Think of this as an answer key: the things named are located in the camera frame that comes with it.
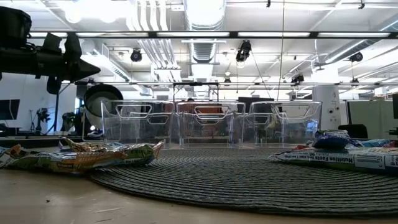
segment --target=ductwork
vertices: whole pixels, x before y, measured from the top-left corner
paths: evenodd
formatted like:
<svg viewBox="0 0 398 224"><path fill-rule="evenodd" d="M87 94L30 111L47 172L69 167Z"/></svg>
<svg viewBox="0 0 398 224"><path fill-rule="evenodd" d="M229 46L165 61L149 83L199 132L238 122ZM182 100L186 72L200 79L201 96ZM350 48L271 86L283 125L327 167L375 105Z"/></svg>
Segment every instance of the ductwork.
<svg viewBox="0 0 398 224"><path fill-rule="evenodd" d="M188 30L214 31L221 30L223 26L226 0L184 0L185 23ZM190 53L193 62L192 75L195 79L210 79L213 66L209 64L214 60L217 44L191 43Z"/></svg>
<svg viewBox="0 0 398 224"><path fill-rule="evenodd" d="M398 30L398 17L394 16L380 25L380 32L396 32ZM329 65L332 63L339 62L340 60L346 59L351 55L364 50L380 40L353 40L350 43L340 47L338 50L329 53L327 55L320 55L319 62L315 63L315 66ZM310 63L305 62L297 67L297 70L305 70L308 68Z"/></svg>

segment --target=white wall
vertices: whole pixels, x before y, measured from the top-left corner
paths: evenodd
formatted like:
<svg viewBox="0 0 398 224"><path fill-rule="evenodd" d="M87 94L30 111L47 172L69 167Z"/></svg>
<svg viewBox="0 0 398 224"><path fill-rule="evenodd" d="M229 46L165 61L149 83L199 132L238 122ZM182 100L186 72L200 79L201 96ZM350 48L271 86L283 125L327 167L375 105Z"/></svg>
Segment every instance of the white wall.
<svg viewBox="0 0 398 224"><path fill-rule="evenodd" d="M69 86L60 95L60 115L64 112L74 111L76 98L76 86ZM8 120L10 127L21 128L21 130L29 130L31 125L31 118L29 110L32 110L32 117L35 116L39 108L50 108L50 118L48 124L42 123L42 132L47 131L47 126L51 127L53 124L53 117L55 108L55 95L47 92L47 77L35 79L33 75L21 75L3 73L0 81L0 100L20 100L19 109L16 120ZM59 128L62 125L62 119L58 121Z"/></svg>
<svg viewBox="0 0 398 224"><path fill-rule="evenodd" d="M39 108L48 107L47 77L35 79L33 75L3 73L0 81L0 100L21 100L16 120L7 121L10 127L29 130L31 119Z"/></svg>

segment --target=cable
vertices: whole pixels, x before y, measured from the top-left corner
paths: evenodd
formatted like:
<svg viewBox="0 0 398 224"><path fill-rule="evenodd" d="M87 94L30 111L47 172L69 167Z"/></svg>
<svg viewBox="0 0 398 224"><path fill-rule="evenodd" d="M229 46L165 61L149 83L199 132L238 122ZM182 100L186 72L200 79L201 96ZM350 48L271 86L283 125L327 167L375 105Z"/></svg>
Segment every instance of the cable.
<svg viewBox="0 0 398 224"><path fill-rule="evenodd" d="M8 109L9 109L9 111L10 111L10 114L11 114L11 117L12 117L12 120L14 120L14 115L12 115L12 111L11 111L11 100L10 100L10 104L9 104L9 107L8 107Z"/></svg>
<svg viewBox="0 0 398 224"><path fill-rule="evenodd" d="M261 77L262 84L264 84L264 87L265 87L265 88L266 88L266 90L267 90L268 97L269 97L269 98L271 98L271 95L269 94L269 91L268 91L267 85L266 85L266 83L264 83L264 79L262 78L262 75L261 75L261 72L260 72L260 68L259 68L259 66L257 65L257 61L256 61L256 58L255 58L255 56L254 56L254 53L253 53L253 51L251 51L251 54L253 55L254 63L256 64L257 71L259 72L259 75L260 75L260 77Z"/></svg>
<svg viewBox="0 0 398 224"><path fill-rule="evenodd" d="M279 83L278 83L278 94L276 96L276 101L279 100L280 81L282 79L282 61L284 56L284 31L285 31L285 0L284 0L284 10L282 12L282 47L280 48Z"/></svg>

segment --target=round woven rug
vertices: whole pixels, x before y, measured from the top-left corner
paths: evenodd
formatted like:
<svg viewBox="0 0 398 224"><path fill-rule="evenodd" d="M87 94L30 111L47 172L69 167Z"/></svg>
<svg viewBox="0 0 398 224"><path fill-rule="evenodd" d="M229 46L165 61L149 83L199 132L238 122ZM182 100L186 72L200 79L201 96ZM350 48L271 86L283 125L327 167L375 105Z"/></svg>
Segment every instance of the round woven rug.
<svg viewBox="0 0 398 224"><path fill-rule="evenodd" d="M398 178L267 161L268 150L164 150L145 167L99 169L91 179L133 195L259 213L398 215Z"/></svg>

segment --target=wooden table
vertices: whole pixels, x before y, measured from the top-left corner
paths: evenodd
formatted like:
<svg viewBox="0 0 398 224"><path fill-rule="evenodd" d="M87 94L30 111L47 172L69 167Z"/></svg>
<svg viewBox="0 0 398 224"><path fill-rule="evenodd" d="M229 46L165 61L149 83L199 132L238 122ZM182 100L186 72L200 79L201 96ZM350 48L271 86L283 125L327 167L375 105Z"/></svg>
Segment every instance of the wooden table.
<svg viewBox="0 0 398 224"><path fill-rule="evenodd" d="M232 224L398 223L260 215L177 205L121 194L82 177L0 170L0 223Z"/></svg>

